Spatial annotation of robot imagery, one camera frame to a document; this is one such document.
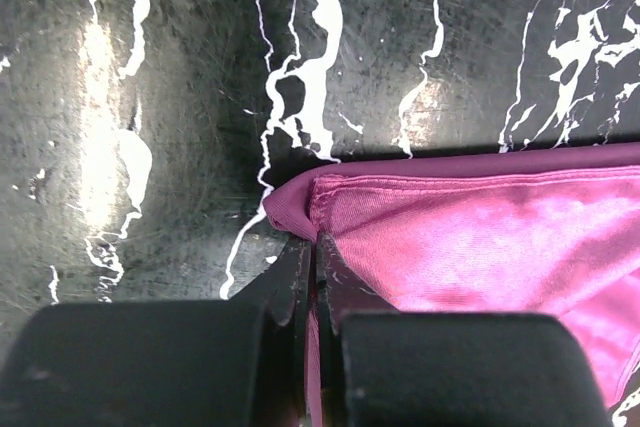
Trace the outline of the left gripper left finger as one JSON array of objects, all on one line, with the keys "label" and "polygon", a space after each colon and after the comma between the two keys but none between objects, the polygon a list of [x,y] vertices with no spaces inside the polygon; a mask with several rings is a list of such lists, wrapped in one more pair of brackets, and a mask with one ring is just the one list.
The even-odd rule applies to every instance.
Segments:
[{"label": "left gripper left finger", "polygon": [[254,426],[298,426],[306,419],[305,367],[313,244],[290,238],[276,261],[231,298],[263,312]]}]

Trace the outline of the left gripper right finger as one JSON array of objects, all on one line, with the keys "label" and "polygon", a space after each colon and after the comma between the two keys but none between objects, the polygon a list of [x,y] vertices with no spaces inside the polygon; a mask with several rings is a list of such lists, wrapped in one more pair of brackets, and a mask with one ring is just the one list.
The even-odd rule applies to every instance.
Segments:
[{"label": "left gripper right finger", "polygon": [[344,426],[344,361],[340,339],[342,318],[352,312],[378,314],[396,308],[347,264],[327,232],[316,243],[316,316],[319,327],[320,395],[325,426]]}]

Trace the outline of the magenta cloth napkin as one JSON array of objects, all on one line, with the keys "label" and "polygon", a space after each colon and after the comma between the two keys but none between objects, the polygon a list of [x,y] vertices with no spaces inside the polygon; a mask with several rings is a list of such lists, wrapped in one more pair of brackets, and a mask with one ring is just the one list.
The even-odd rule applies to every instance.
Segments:
[{"label": "magenta cloth napkin", "polygon": [[535,312],[584,349],[624,426],[639,364],[639,147],[342,163],[265,200],[270,223],[328,233],[347,265],[394,307]]}]

